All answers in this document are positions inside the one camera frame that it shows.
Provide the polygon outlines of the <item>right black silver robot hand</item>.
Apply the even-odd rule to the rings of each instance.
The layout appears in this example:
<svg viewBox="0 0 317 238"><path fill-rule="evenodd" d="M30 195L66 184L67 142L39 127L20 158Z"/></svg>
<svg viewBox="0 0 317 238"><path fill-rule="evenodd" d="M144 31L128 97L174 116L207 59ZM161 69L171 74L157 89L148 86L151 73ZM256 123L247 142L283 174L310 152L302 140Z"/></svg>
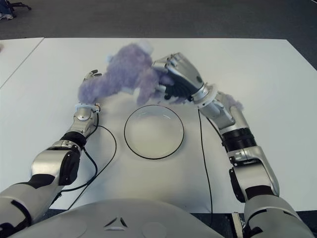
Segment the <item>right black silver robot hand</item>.
<svg viewBox="0 0 317 238"><path fill-rule="evenodd" d="M204 82L195 66L180 52L170 54L152 64L152 68L167 77L158 84L158 90L165 100L176 98L177 101L191 102Z"/></svg>

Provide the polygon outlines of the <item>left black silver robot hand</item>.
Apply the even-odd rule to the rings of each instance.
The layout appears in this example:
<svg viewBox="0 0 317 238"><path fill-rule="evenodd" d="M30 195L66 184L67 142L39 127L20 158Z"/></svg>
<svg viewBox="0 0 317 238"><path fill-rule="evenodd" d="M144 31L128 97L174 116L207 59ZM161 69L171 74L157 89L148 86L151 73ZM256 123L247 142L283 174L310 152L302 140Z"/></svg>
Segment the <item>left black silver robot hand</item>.
<svg viewBox="0 0 317 238"><path fill-rule="evenodd" d="M102 75L102 74L101 74L97 69L94 69L94 70L88 72L88 73L85 75L83 81L86 81L86 80L89 80L89 79L91 79L91 78L93 78L93 77L98 77L98 76L101 76L101 75Z"/></svg>

